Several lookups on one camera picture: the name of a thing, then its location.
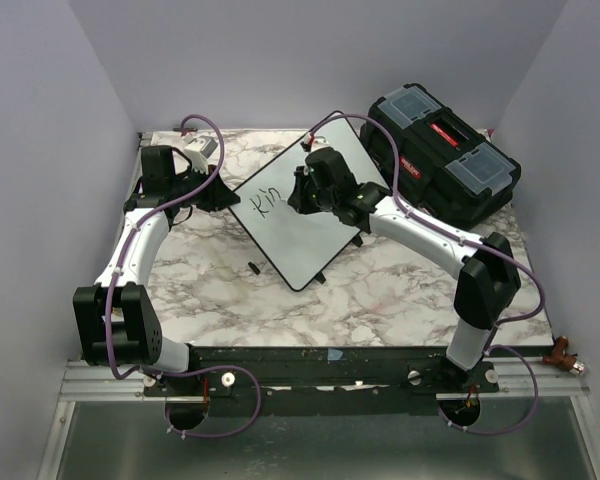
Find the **black marker cap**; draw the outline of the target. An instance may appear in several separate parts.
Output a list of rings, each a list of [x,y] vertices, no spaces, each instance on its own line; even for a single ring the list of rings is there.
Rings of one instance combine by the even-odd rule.
[[[255,263],[249,262],[248,266],[254,274],[259,275],[261,273],[260,268]]]

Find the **white framed whiteboard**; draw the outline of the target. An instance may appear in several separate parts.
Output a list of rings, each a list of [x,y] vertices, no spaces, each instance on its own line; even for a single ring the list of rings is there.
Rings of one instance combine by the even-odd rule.
[[[319,209],[309,155],[296,140],[242,182],[232,215],[286,285],[299,292],[359,234]]]

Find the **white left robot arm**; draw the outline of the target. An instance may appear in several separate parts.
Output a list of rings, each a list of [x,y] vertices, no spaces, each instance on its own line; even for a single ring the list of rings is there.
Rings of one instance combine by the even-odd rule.
[[[136,371],[167,376],[181,395],[194,393],[202,372],[192,347],[166,338],[147,291],[157,253],[181,210],[217,212],[239,203],[220,176],[225,146],[210,137],[178,149],[145,146],[140,175],[123,205],[123,226],[111,259],[72,304],[82,355],[90,366],[123,380]]]

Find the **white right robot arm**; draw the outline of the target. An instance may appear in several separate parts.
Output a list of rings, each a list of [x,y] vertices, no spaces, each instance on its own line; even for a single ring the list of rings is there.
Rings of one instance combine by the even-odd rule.
[[[458,324],[440,367],[440,379],[460,392],[476,380],[496,321],[520,289],[509,241],[457,230],[399,202],[389,188],[359,183],[331,147],[310,153],[294,171],[289,206],[301,215],[328,212],[340,223],[394,241],[435,263],[457,281]]]

